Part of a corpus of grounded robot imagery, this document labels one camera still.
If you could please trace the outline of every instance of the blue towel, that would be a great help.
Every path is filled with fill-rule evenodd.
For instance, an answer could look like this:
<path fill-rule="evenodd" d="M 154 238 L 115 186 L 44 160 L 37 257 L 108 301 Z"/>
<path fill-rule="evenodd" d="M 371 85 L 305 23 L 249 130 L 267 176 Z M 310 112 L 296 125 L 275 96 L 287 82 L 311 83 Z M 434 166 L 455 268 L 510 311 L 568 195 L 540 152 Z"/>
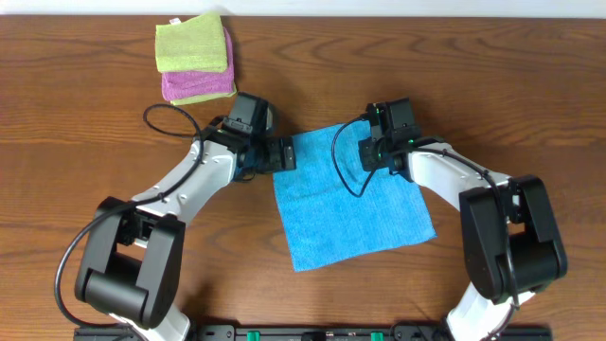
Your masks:
<path fill-rule="evenodd" d="M 274 174 L 277 207 L 296 272 L 436 236 L 419 186 L 389 175 L 387 169 L 377 170 L 362 198 L 349 194 L 330 158 L 340 126 L 296 135 L 296 170 Z M 358 156 L 358 141 L 369 134 L 368 122 L 356 122 L 337 141 L 339 168 L 355 192 L 369 175 Z"/>

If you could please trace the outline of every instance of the pink cloth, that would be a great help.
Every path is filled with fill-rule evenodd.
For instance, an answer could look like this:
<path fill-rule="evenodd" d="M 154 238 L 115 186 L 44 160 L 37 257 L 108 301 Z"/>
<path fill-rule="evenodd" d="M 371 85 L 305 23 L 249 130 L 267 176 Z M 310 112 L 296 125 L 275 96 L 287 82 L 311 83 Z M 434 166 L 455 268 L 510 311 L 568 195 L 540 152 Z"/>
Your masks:
<path fill-rule="evenodd" d="M 165 72 L 162 74 L 162 96 L 165 100 L 185 99 L 197 95 L 234 91 L 234 52 L 231 37 L 223 28 L 227 48 L 227 68 L 223 72 Z"/>

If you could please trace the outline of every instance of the wooden table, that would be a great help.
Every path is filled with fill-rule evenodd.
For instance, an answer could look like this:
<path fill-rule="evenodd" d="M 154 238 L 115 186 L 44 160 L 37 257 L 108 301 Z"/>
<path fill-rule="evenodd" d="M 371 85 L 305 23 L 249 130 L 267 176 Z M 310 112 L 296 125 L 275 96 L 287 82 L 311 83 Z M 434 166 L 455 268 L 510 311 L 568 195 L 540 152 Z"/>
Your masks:
<path fill-rule="evenodd" d="M 186 141 L 141 122 L 145 107 L 163 101 L 154 25 L 168 19 L 0 17 L 0 339 L 70 339 L 74 326 L 52 295 L 64 248 L 102 199 L 131 198 L 187 152 Z M 606 338 L 606 22 L 234 17 L 224 24 L 236 42 L 239 89 L 275 104 L 284 134 L 409 96 L 426 134 L 446 137 L 490 169 L 541 176 L 569 273 L 514 321 L 549 324 L 558 340 Z M 186 109 L 206 122 L 232 103 Z M 188 128 L 174 114 L 155 121 Z M 187 231 L 176 303 L 201 323 L 439 319 L 469 280 L 458 213 L 423 194 L 437 239 L 296 274 L 272 178 L 232 184 Z M 67 304 L 89 321 L 108 321 L 73 298 L 81 255 L 79 247 L 66 268 Z"/>

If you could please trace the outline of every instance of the white wall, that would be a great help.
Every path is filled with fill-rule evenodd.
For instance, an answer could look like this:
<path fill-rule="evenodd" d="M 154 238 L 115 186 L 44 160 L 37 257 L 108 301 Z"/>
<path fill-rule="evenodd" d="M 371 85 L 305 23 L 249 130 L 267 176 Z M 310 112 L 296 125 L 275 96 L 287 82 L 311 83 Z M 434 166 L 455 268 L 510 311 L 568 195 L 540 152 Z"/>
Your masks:
<path fill-rule="evenodd" d="M 0 0 L 0 14 L 606 18 L 606 0 Z"/>

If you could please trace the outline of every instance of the folded cloth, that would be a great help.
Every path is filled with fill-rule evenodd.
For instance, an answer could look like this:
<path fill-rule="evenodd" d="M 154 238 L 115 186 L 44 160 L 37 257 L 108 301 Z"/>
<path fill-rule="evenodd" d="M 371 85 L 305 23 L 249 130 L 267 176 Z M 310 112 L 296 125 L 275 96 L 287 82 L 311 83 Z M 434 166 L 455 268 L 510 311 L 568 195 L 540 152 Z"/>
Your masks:
<path fill-rule="evenodd" d="M 197 95 L 231 93 L 234 83 L 234 57 L 231 38 L 223 29 L 227 46 L 227 68 L 225 71 L 165 72 L 162 74 L 162 96 L 165 100 L 185 99 Z"/>
<path fill-rule="evenodd" d="M 155 27 L 155 62 L 160 72 L 223 72 L 227 50 L 218 13 L 209 12 L 177 25 Z"/>
<path fill-rule="evenodd" d="M 207 101 L 207 100 L 211 100 L 211 99 L 227 98 L 227 97 L 234 96 L 237 92 L 238 92 L 238 90 L 236 89 L 236 84 L 232 83 L 232 89 L 230 90 L 230 92 L 217 93 L 217 94 L 197 95 L 197 96 L 192 96 L 192 97 L 186 98 L 186 99 L 176 99 L 176 100 L 171 100 L 170 104 L 172 104 L 172 105 L 186 105 L 186 104 L 199 103 L 199 102 L 203 102 L 203 101 Z"/>
<path fill-rule="evenodd" d="M 419 186 L 387 169 L 377 170 L 362 198 L 349 194 L 330 160 L 339 127 L 296 135 L 296 170 L 274 174 L 277 207 L 297 272 L 436 236 Z M 337 141 L 339 168 L 354 191 L 368 176 L 357 142 L 369 133 L 367 122 L 356 122 Z"/>

